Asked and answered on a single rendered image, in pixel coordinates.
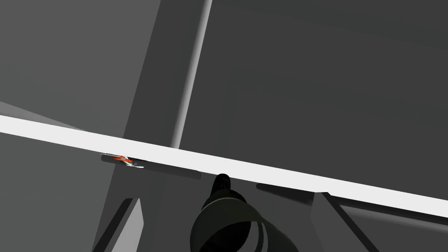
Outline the orange and white small object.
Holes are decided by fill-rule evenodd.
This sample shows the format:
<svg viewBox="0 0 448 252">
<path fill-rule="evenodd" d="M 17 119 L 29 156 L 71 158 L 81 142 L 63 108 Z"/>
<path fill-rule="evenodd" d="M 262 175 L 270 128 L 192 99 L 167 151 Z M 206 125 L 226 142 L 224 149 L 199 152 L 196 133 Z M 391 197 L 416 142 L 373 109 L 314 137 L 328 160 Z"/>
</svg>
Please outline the orange and white small object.
<svg viewBox="0 0 448 252">
<path fill-rule="evenodd" d="M 130 158 L 127 156 L 102 154 L 101 161 L 116 165 L 125 165 L 129 167 L 143 168 L 147 161 L 141 159 Z"/>
</svg>

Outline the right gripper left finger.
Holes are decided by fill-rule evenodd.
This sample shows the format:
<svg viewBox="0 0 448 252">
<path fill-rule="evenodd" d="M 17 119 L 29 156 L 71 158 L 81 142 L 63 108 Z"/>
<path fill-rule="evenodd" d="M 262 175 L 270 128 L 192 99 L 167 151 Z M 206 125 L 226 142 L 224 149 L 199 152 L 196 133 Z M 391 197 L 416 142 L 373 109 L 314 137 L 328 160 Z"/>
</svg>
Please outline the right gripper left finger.
<svg viewBox="0 0 448 252">
<path fill-rule="evenodd" d="M 127 198 L 109 222 L 92 252 L 137 252 L 144 227 L 139 198 Z"/>
</svg>

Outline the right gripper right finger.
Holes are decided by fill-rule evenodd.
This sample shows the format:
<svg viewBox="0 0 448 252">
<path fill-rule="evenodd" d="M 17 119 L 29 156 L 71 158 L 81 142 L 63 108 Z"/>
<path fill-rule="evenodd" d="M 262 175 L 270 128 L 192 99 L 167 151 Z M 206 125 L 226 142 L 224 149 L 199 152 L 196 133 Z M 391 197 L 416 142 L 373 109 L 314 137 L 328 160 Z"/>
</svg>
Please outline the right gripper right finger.
<svg viewBox="0 0 448 252">
<path fill-rule="evenodd" d="M 314 193 L 311 221 L 325 252 L 380 252 L 327 192 Z"/>
</svg>

